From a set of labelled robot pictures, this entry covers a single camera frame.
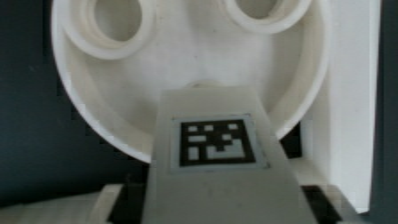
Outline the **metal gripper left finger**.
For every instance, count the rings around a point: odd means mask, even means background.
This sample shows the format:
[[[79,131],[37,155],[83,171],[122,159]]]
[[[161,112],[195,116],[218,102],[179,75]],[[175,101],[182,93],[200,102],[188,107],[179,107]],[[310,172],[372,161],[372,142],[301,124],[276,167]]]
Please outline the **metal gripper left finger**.
[[[125,176],[120,193],[106,221],[109,224],[140,224],[145,200],[145,181]]]

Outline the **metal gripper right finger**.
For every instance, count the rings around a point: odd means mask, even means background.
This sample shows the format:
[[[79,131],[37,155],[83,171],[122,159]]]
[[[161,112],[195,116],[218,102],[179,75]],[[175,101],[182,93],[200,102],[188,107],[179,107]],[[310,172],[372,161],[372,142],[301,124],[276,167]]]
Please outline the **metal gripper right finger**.
[[[301,192],[305,195],[305,200],[308,203],[317,224],[337,224],[342,218],[337,214],[321,188],[316,185],[305,185],[301,187]]]

